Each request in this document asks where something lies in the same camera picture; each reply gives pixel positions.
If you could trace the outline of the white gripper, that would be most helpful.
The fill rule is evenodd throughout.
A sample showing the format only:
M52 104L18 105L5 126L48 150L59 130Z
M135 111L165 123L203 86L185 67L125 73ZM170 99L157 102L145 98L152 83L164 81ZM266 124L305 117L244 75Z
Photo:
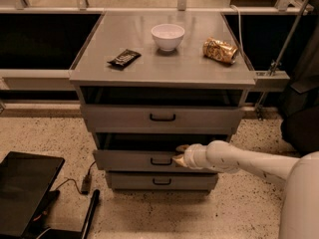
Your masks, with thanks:
M184 151L183 154L174 156L173 161L182 167L191 169L209 168L209 161L206 158L206 146L201 144L183 144L179 145L176 151Z

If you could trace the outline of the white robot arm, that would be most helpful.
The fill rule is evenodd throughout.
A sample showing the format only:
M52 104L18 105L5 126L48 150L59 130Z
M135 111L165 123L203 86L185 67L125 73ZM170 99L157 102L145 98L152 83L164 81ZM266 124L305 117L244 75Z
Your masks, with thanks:
M214 140L185 145L173 160L190 169L239 169L284 188L278 239L319 239L319 152L290 157L240 149Z

